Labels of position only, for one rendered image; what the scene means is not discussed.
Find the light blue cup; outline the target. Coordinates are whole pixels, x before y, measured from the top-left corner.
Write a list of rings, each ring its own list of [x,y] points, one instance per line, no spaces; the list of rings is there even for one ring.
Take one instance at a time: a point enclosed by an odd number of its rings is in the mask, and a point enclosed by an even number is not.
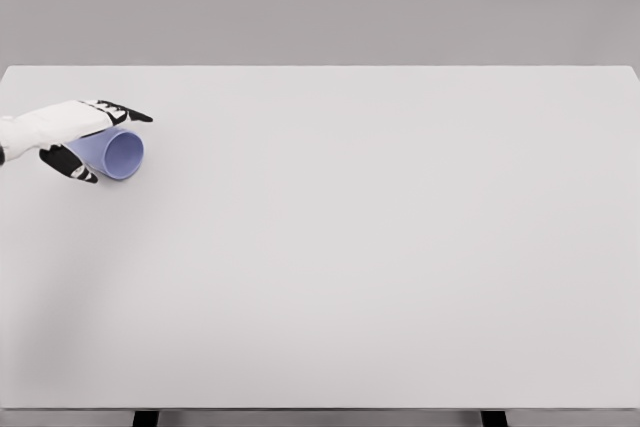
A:
[[[134,175],[144,158],[142,139],[116,127],[71,141],[67,147],[90,168],[114,180]]]

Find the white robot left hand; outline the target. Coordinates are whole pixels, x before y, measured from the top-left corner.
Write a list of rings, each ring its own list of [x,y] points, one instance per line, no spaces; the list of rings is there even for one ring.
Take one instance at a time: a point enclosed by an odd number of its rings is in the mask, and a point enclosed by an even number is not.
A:
[[[98,177],[67,144],[93,136],[126,122],[152,123],[149,115],[107,100],[71,100],[21,115],[27,128],[26,146],[36,148],[39,158],[72,180],[96,184]]]

